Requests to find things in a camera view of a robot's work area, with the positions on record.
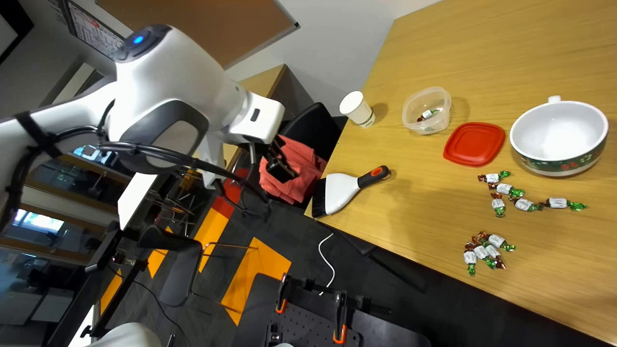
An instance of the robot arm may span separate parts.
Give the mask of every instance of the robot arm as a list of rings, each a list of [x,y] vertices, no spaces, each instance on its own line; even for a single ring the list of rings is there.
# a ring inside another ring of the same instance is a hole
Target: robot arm
[[[221,66],[176,28],[153,25],[134,32],[117,51],[115,61],[115,82],[63,104],[31,111],[32,120],[45,133],[84,125],[96,127],[115,100],[103,120],[110,141],[156,146],[191,156],[197,152],[201,160],[220,167],[223,142],[269,145],[276,138],[283,105],[226,78]],[[66,153],[96,141],[94,134],[80,135],[56,147]],[[0,185],[8,186],[27,146],[37,144],[22,124],[11,119],[0,123],[0,145],[5,152]],[[273,152],[280,153],[280,146],[275,145]],[[120,152],[118,156],[129,169],[143,174],[159,174],[176,166],[143,153]],[[40,155],[31,169],[49,159],[47,154]],[[287,179],[293,178],[295,172],[283,164],[291,174]],[[203,174],[204,184],[210,185],[215,175]],[[6,191],[0,192],[0,207],[6,197]]]

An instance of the white cable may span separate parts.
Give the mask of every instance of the white cable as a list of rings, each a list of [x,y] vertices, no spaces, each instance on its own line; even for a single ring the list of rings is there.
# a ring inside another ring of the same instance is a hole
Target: white cable
[[[326,237],[325,239],[323,239],[321,242],[319,242],[319,246],[317,246],[317,250],[319,251],[319,255],[321,255],[321,258],[323,259],[323,261],[326,262],[326,264],[328,266],[330,266],[330,269],[332,269],[332,278],[330,279],[330,282],[328,282],[328,284],[326,285],[327,287],[330,287],[330,285],[332,284],[332,281],[334,281],[334,276],[336,275],[336,271],[334,271],[334,267],[332,267],[332,265],[326,260],[326,257],[323,256],[323,253],[321,252],[321,245],[328,240],[329,238],[332,237],[332,235],[334,235],[334,233],[330,234],[328,237]]]

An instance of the red cloth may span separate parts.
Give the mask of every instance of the red cloth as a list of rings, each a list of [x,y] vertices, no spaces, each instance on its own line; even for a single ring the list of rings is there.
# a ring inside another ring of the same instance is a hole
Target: red cloth
[[[306,144],[294,141],[285,136],[281,136],[285,145],[281,148],[289,165],[299,176],[293,180],[281,183],[266,171],[266,159],[262,158],[259,164],[259,184],[263,190],[277,198],[281,198],[289,204],[296,201],[301,203],[304,200],[307,190],[312,187],[312,183],[321,178],[326,162],[315,154],[315,150]]]

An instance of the metal plate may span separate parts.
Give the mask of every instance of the metal plate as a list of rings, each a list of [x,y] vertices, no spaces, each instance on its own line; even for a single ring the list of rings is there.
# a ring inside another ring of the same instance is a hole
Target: metal plate
[[[276,323],[281,342],[293,347],[348,346],[358,347],[361,336],[347,329],[347,339],[339,345],[332,339],[334,323],[301,307],[287,303],[282,314],[273,312],[270,324]]]

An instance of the red lid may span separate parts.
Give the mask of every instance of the red lid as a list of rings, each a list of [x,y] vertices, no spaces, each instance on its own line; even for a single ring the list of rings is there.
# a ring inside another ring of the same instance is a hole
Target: red lid
[[[464,123],[450,135],[444,158],[461,165],[479,167],[493,161],[503,145],[505,133],[488,123]]]

